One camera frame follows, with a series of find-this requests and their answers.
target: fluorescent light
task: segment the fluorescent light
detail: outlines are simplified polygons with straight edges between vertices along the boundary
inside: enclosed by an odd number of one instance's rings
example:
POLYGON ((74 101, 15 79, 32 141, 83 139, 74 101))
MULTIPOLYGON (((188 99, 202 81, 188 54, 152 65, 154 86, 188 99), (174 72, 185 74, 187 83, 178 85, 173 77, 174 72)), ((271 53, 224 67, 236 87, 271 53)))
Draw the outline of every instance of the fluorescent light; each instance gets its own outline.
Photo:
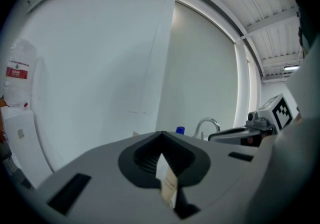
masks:
POLYGON ((299 66, 285 66, 284 71, 297 70, 299 66))

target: white container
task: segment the white container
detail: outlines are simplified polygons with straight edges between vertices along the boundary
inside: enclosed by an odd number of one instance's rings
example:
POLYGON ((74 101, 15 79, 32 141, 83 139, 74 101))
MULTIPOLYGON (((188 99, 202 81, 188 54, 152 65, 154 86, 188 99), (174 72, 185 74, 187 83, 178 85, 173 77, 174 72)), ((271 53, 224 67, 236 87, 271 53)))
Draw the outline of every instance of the white container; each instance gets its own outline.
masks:
POLYGON ((36 48, 25 39, 11 47, 4 80, 4 100, 10 107, 22 107, 30 101, 36 48))

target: black rectangular slot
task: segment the black rectangular slot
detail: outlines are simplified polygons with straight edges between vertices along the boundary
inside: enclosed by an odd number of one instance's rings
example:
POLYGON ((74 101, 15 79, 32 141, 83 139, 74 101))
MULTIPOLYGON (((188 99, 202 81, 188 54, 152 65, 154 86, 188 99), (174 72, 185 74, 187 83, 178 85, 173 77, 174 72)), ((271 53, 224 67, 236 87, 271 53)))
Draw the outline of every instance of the black rectangular slot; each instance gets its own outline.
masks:
POLYGON ((254 158, 252 155, 242 154, 237 152, 231 152, 230 154, 228 154, 228 156, 232 158, 248 161, 248 162, 251 162, 252 159, 254 158))
POLYGON ((90 179, 88 175, 76 174, 47 204, 66 215, 90 179))

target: blue cap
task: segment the blue cap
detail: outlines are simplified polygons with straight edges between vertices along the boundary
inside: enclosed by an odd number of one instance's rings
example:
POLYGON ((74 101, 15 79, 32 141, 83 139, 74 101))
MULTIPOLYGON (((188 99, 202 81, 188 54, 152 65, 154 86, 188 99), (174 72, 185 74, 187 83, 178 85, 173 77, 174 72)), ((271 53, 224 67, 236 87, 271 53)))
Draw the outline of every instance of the blue cap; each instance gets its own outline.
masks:
POLYGON ((177 134, 185 134, 185 128, 183 126, 178 126, 175 130, 177 134))

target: white ceiling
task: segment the white ceiling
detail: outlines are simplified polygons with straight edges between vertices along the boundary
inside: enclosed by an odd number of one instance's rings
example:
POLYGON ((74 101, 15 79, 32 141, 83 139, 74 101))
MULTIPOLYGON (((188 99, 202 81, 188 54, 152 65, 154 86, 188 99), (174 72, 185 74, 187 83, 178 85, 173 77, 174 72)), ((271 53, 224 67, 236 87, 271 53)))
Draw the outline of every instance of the white ceiling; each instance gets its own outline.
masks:
MULTIPOLYGON (((28 11, 45 0, 24 0, 28 11)), ((295 0, 213 0, 242 27, 257 55, 263 79, 289 76, 284 66, 302 61, 295 0)))

